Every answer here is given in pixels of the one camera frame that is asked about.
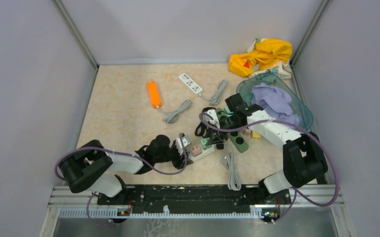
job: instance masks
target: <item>pink object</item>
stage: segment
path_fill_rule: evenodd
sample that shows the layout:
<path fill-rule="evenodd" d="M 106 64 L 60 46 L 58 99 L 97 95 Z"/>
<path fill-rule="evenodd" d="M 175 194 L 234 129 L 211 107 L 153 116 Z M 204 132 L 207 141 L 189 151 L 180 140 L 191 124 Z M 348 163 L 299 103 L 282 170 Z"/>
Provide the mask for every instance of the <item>pink object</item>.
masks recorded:
<path fill-rule="evenodd" d="M 191 148 L 191 154 L 193 154 L 194 157 L 200 155 L 202 153 L 202 148 L 200 145 L 195 145 Z"/>
<path fill-rule="evenodd" d="M 251 129 L 245 129 L 244 135 L 245 136 L 251 136 Z"/>

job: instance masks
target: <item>power outlet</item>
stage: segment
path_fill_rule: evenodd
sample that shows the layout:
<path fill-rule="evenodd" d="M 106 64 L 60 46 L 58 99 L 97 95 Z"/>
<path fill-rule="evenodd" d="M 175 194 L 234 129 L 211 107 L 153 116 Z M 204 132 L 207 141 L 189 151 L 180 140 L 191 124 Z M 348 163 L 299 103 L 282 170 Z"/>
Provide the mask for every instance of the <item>power outlet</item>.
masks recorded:
<path fill-rule="evenodd" d="M 199 95 L 203 89 L 189 77 L 186 73 L 181 74 L 178 78 L 196 95 Z"/>

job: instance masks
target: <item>gray cable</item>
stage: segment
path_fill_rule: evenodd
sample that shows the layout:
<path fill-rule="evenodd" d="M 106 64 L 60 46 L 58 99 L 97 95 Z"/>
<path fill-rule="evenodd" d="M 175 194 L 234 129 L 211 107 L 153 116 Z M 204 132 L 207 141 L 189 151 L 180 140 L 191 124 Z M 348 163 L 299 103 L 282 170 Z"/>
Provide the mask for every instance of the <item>gray cable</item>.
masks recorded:
<path fill-rule="evenodd" d="M 220 102 L 220 97 L 222 95 L 223 90 L 227 86 L 227 84 L 228 84 L 227 80 L 221 80 L 219 82 L 219 86 L 216 89 L 216 92 L 214 93 L 214 95 L 210 99 L 203 96 L 202 94 L 200 94 L 200 97 L 202 97 L 205 100 L 208 100 L 211 105 L 217 105 Z"/>
<path fill-rule="evenodd" d="M 174 111 L 163 111 L 161 108 L 158 108 L 159 111 L 165 114 L 170 114 L 164 118 L 164 122 L 166 123 L 173 123 L 177 120 L 178 115 L 183 112 L 185 109 L 187 109 L 193 102 L 191 100 L 185 100 L 177 110 Z"/>
<path fill-rule="evenodd" d="M 229 170 L 229 181 L 228 188 L 230 190 L 238 191 L 241 189 L 241 179 L 238 176 L 238 172 L 236 172 L 235 166 L 235 150 L 233 146 L 223 142 L 224 145 L 227 145 L 231 148 L 232 152 L 226 153 L 226 156 L 223 158 L 223 165 Z"/>

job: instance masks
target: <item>yellow cloth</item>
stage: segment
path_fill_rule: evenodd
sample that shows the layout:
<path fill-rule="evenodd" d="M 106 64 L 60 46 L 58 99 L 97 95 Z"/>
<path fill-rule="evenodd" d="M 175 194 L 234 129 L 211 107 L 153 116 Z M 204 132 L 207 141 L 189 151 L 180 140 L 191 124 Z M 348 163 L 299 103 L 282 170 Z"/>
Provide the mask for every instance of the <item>yellow cloth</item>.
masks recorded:
<path fill-rule="evenodd" d="M 252 68 L 257 64 L 259 65 L 258 71 L 261 71 L 272 67 L 280 60 L 287 63 L 291 56 L 292 44 L 289 42 L 279 39 L 264 39 L 255 44 L 252 52 L 231 55 L 229 71 L 246 77 L 255 72 Z"/>

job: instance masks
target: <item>white power strip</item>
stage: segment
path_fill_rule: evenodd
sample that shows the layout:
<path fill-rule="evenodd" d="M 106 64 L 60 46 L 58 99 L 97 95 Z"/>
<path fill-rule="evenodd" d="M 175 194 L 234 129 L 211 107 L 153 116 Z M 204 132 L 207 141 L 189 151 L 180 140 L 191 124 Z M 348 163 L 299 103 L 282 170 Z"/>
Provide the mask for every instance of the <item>white power strip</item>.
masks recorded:
<path fill-rule="evenodd" d="M 203 89 L 189 77 L 186 73 L 181 74 L 178 77 L 194 94 L 200 95 Z"/>

